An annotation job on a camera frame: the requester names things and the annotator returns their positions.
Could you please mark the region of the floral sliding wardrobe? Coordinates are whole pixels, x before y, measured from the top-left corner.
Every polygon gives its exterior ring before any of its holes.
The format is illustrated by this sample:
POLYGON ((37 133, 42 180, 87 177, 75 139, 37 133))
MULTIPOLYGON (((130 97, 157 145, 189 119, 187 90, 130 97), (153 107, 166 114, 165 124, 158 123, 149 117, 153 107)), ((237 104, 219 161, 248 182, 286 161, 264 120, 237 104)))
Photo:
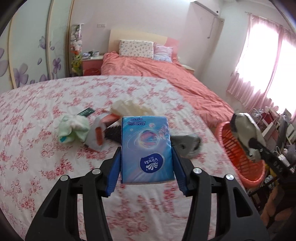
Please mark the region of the floral sliding wardrobe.
POLYGON ((1 92, 65 78, 73 1, 25 1, 1 32, 1 92))

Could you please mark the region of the right pink bedside table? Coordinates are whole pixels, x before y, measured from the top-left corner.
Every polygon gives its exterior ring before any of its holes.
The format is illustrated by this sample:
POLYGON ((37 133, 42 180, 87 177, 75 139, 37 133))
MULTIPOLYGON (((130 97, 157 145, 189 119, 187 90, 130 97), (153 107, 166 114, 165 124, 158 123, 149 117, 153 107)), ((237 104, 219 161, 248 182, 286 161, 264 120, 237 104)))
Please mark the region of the right pink bedside table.
POLYGON ((183 67, 188 73, 190 73, 191 75, 194 75, 195 70, 194 70, 192 67, 190 67, 190 66, 188 66, 188 65, 184 65, 184 64, 182 64, 182 67, 183 67))

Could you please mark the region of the plush toy display tube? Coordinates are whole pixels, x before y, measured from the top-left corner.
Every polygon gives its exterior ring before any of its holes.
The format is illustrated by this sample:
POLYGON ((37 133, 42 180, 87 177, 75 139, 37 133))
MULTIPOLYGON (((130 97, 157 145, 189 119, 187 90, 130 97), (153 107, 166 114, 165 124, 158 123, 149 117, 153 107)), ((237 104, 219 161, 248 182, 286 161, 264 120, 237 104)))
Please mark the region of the plush toy display tube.
POLYGON ((70 35, 71 76, 82 76, 82 26, 73 25, 70 35))

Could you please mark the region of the silver foil bag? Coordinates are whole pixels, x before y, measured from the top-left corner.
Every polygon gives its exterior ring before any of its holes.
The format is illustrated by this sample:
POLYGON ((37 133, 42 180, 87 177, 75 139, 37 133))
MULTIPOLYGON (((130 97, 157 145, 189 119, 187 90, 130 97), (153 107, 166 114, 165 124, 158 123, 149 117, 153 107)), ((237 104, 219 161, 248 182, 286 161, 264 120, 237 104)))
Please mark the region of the silver foil bag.
POLYGON ((265 139, 256 122, 248 113, 235 113, 230 121, 230 130, 232 135, 240 143, 247 158, 254 163, 261 160, 260 152, 258 149, 249 146, 249 141, 254 138, 264 147, 266 147, 265 139))

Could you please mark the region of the blue tissue pack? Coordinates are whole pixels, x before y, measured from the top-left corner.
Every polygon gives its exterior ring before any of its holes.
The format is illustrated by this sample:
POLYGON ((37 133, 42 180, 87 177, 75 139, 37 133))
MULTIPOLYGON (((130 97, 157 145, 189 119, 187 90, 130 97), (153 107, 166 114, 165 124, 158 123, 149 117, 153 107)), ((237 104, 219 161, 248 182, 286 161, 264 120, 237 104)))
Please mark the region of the blue tissue pack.
POLYGON ((167 118, 124 116, 121 122, 121 183, 162 183, 174 178, 167 118))

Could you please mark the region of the salmon pink bed duvet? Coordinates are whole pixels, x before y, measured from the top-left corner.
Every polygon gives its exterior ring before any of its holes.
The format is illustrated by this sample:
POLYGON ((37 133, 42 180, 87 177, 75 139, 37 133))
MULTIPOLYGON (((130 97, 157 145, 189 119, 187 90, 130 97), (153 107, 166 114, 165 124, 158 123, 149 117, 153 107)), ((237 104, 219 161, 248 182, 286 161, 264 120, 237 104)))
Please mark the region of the salmon pink bed duvet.
POLYGON ((177 60, 170 63, 144 57, 121 57, 117 52, 110 52, 103 56, 101 74, 166 79, 210 128, 230 121, 234 114, 227 102, 197 80, 177 60))

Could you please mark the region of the pink bedside table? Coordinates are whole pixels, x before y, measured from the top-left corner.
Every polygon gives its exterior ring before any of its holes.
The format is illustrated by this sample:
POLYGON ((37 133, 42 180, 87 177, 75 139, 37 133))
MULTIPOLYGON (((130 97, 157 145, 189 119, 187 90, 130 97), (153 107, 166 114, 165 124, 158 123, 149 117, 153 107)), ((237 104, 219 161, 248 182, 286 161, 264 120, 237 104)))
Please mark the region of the pink bedside table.
POLYGON ((190 66, 188 66, 188 65, 184 65, 184 64, 182 64, 182 67, 183 67, 188 73, 190 73, 191 75, 194 75, 195 70, 194 70, 192 67, 190 67, 190 66))
POLYGON ((103 55, 82 60, 83 76, 94 76, 101 74, 103 55))

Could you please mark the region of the pink window curtain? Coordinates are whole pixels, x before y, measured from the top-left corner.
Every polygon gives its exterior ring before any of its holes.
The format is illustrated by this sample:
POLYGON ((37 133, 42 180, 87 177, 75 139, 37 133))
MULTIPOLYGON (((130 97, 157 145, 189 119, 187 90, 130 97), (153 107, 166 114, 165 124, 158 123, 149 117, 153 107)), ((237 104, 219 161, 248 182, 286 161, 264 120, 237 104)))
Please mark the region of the pink window curtain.
POLYGON ((268 106, 295 115, 295 34, 276 22, 249 15, 243 50, 227 92, 247 110, 268 106))

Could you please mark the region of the orange plastic laundry basket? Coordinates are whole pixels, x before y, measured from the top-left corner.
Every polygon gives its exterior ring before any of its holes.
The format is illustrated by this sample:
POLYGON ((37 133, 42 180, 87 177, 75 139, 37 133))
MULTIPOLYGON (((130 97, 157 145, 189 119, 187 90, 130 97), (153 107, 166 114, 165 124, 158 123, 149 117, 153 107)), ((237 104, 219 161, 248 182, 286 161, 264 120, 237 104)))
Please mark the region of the orange plastic laundry basket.
POLYGON ((247 158, 243 148, 231 133, 228 121, 217 126, 215 137, 224 148, 243 186, 247 189, 258 187, 265 177, 265 162, 260 160, 254 163, 247 158))

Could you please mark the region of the grey sock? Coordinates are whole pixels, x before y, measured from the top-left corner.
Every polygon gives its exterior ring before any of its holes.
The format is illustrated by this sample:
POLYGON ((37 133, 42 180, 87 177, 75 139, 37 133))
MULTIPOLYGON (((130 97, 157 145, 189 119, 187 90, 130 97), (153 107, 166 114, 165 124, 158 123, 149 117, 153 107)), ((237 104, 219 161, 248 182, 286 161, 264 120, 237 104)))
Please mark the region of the grey sock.
POLYGON ((196 134, 171 136, 171 143, 175 146, 181 157, 195 158, 201 148, 202 140, 196 134))

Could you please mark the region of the white mug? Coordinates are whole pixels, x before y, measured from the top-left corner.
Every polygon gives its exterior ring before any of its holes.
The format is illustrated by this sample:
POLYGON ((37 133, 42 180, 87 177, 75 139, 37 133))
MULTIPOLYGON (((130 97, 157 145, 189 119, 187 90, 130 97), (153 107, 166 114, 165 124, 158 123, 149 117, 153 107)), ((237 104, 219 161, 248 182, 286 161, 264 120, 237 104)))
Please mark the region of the white mug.
POLYGON ((100 55, 100 52, 99 51, 93 52, 93 57, 98 57, 99 55, 100 55))

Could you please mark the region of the small green box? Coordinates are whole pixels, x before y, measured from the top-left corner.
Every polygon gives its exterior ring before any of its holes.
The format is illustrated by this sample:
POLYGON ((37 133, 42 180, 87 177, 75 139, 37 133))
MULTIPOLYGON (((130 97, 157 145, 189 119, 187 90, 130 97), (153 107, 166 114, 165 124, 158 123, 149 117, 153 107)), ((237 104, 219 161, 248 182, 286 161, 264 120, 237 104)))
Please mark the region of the small green box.
POLYGON ((87 109, 81 111, 78 115, 88 117, 89 115, 91 115, 94 112, 95 112, 95 110, 93 110, 92 108, 87 108, 87 109))

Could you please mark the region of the light green towel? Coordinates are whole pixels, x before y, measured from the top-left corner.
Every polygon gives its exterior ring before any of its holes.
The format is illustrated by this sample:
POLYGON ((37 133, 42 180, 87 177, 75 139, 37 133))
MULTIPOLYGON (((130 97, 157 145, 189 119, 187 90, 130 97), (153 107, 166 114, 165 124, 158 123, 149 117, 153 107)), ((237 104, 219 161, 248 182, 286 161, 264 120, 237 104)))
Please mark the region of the light green towel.
POLYGON ((89 120, 81 115, 65 115, 58 126, 58 140, 61 143, 79 141, 84 143, 90 131, 89 120))

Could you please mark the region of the striped pink pillow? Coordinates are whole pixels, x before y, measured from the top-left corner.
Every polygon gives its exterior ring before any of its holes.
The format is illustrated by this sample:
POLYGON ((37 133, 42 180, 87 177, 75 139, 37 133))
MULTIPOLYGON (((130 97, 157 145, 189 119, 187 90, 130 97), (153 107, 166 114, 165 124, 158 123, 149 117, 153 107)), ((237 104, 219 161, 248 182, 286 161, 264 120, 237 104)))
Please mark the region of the striped pink pillow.
POLYGON ((154 44, 154 60, 172 63, 172 54, 172 47, 166 47, 157 43, 154 44))

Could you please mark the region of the white wall air conditioner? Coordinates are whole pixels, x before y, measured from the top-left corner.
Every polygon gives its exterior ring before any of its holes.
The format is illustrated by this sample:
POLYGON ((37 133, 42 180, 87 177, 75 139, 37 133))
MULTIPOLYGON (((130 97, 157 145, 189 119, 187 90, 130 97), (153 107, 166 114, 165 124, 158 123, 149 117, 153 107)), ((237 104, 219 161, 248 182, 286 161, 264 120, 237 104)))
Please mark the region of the white wall air conditioner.
POLYGON ((219 16, 220 14, 220 4, 218 0, 197 0, 193 1, 193 3, 199 5, 214 16, 219 16))

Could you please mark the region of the black foam mesh sheet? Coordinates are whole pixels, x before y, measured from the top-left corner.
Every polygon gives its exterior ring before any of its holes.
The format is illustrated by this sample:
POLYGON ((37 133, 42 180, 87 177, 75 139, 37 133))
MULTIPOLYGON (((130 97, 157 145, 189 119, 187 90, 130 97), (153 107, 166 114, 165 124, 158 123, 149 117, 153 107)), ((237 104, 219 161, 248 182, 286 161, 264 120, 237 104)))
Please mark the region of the black foam mesh sheet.
POLYGON ((121 126, 109 126, 105 129, 104 136, 121 145, 121 126))

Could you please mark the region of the floral pink white tablecloth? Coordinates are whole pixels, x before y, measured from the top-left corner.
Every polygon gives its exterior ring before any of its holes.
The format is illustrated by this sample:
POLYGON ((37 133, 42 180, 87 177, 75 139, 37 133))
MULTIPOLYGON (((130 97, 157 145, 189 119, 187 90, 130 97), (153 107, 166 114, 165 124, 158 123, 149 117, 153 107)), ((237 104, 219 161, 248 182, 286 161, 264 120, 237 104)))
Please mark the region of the floral pink white tablecloth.
MULTIPOLYGON (((194 166, 218 177, 235 174, 208 126, 168 80, 99 76, 26 85, 1 94, 1 210, 21 238, 62 175, 83 176, 113 156, 115 142, 93 151, 77 128, 108 114, 118 100, 165 116, 172 135, 198 135, 194 166)), ((119 183, 103 204, 114 240, 180 240, 191 199, 176 181, 119 183)))

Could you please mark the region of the white red snack wrapper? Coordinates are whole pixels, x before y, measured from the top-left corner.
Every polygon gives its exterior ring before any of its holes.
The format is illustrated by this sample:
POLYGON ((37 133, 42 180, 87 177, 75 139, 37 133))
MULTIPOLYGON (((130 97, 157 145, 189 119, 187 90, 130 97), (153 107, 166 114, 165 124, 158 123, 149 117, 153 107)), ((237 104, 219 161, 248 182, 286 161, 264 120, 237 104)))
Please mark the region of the white red snack wrapper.
POLYGON ((100 152, 105 139, 105 130, 119 119, 120 116, 114 113, 103 113, 99 115, 90 127, 84 144, 91 150, 100 152))

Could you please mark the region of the beige pink headboard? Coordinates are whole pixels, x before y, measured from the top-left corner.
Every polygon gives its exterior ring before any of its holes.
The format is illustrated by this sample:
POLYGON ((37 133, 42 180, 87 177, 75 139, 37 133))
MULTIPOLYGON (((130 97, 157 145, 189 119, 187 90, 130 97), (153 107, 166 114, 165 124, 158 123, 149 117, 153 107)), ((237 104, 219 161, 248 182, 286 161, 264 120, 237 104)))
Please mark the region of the beige pink headboard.
POLYGON ((135 31, 135 30, 123 30, 123 29, 112 29, 109 35, 108 51, 113 52, 119 51, 119 41, 120 40, 141 40, 156 42, 157 44, 172 47, 173 58, 177 58, 179 42, 173 38, 161 36, 157 34, 135 31))

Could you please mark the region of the floral white pillow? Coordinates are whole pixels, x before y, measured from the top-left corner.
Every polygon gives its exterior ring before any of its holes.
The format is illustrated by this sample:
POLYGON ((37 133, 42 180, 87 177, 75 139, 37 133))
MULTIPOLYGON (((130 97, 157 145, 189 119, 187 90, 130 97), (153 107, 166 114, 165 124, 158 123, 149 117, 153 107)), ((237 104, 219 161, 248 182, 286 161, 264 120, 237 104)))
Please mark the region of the floral white pillow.
POLYGON ((120 40, 119 56, 152 59, 154 57, 154 42, 143 40, 120 40))

